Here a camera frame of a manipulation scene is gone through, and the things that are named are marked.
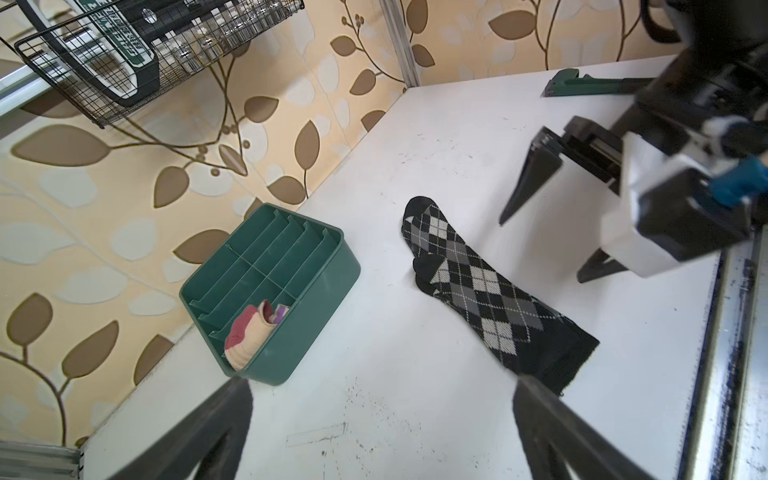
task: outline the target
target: green label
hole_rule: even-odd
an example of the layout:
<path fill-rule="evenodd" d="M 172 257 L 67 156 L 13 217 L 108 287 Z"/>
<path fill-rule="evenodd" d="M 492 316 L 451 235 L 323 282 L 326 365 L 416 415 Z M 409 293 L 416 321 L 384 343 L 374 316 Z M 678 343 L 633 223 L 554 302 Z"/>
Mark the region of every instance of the green label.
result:
<path fill-rule="evenodd" d="M 77 2 L 84 12 L 112 3 L 110 0 L 77 0 Z M 91 13 L 88 18 L 132 66 L 142 67 L 152 60 L 153 55 L 149 47 L 117 7 L 107 7 Z"/>

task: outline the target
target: green plastic organizer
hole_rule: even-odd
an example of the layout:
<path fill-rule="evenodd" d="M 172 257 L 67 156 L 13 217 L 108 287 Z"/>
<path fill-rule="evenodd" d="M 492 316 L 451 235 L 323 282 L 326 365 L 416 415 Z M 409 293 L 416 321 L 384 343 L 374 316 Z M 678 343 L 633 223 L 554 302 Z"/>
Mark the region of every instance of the green plastic organizer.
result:
<path fill-rule="evenodd" d="M 270 385 L 290 377 L 360 275 L 344 232 L 263 204 L 192 274 L 179 296 L 228 376 Z M 248 365 L 234 370 L 224 340 L 247 305 L 290 310 Z"/>

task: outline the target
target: black cable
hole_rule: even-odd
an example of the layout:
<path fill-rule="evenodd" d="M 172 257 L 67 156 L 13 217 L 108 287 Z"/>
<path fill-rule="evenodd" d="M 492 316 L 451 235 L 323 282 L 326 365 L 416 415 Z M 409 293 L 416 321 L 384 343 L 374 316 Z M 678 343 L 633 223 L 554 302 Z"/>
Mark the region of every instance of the black cable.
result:
<path fill-rule="evenodd" d="M 640 0 L 640 19 L 643 21 L 648 36 L 658 43 L 678 43 L 680 36 L 676 31 L 664 28 L 650 17 L 650 0 Z"/>

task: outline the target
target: robotic arm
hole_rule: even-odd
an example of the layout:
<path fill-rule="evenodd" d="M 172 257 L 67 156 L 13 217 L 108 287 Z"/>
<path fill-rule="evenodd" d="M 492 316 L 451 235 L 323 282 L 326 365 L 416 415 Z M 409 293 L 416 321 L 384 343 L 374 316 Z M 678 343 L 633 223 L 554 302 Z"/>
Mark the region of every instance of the robotic arm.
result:
<path fill-rule="evenodd" d="M 686 49 L 610 130 L 574 117 L 531 143 L 507 221 L 567 157 L 620 196 L 601 220 L 587 282 L 647 277 L 745 240 L 768 220 L 768 2 L 667 0 L 675 31 L 641 19 L 656 41 Z"/>

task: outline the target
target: folded sock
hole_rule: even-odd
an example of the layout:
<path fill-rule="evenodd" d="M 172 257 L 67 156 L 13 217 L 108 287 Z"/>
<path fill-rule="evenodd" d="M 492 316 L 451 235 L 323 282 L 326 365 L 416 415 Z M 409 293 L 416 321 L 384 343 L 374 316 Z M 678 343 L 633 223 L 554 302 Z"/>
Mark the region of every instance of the folded sock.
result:
<path fill-rule="evenodd" d="M 232 368 L 241 370 L 259 351 L 275 325 L 266 321 L 273 315 L 272 304 L 264 300 L 258 307 L 248 305 L 232 323 L 224 341 L 224 355 Z"/>
<path fill-rule="evenodd" d="M 290 307 L 283 305 L 282 303 L 279 304 L 277 307 L 275 307 L 275 313 L 270 315 L 269 321 L 270 323 L 274 323 L 277 325 L 278 323 L 283 321 L 283 318 L 288 313 L 288 310 L 290 310 Z"/>
<path fill-rule="evenodd" d="M 434 201 L 414 197 L 402 235 L 417 287 L 460 313 L 498 360 L 560 394 L 599 342 L 514 286 L 455 232 Z"/>

